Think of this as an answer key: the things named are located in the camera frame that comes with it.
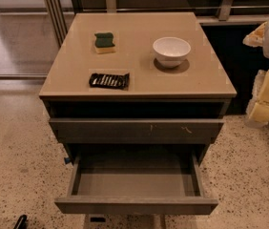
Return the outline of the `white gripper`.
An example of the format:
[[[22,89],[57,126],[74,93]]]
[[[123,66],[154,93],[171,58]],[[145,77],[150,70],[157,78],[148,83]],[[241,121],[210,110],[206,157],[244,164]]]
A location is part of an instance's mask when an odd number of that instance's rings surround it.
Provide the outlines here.
[[[242,43],[249,47],[261,47],[266,22],[260,24],[254,31],[247,34]],[[267,71],[258,95],[259,102],[269,104],[269,70]],[[269,105],[251,102],[248,106],[248,118],[259,123],[269,122]]]

